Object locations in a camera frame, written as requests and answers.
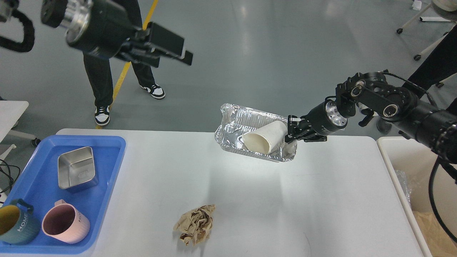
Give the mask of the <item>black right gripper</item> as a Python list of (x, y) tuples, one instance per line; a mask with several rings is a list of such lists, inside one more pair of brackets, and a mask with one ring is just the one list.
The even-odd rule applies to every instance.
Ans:
[(314, 107), (307, 115), (288, 116), (285, 142), (292, 143), (295, 140), (325, 142), (328, 135), (342, 130), (346, 126), (347, 118), (339, 113), (336, 102), (327, 99)]

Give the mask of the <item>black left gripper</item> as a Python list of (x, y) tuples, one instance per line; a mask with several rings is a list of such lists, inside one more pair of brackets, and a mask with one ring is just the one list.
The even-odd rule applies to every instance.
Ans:
[(126, 10), (111, 0), (61, 0), (59, 13), (67, 45), (86, 54), (154, 68), (159, 67), (160, 57), (192, 65), (193, 53), (186, 50), (183, 37), (155, 22), (139, 31)]

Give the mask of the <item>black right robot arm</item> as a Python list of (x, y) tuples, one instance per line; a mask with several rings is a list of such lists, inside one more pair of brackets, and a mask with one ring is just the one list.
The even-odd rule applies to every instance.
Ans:
[(365, 116), (361, 127), (377, 114), (385, 122), (399, 130), (400, 135), (428, 147), (437, 155), (428, 182), (428, 196), (432, 211), (447, 233), (456, 241), (456, 236), (445, 225), (436, 208), (433, 183), (436, 171), (441, 166), (452, 179), (456, 179), (456, 115), (449, 109), (439, 109), (430, 94), (418, 85), (406, 83), (427, 95), (428, 102), (404, 87), (387, 83), (387, 70), (356, 73), (336, 86), (336, 94), (325, 98), (307, 115), (287, 118), (286, 143), (296, 140), (323, 142), (327, 136), (347, 126), (347, 119), (355, 116), (358, 107)]

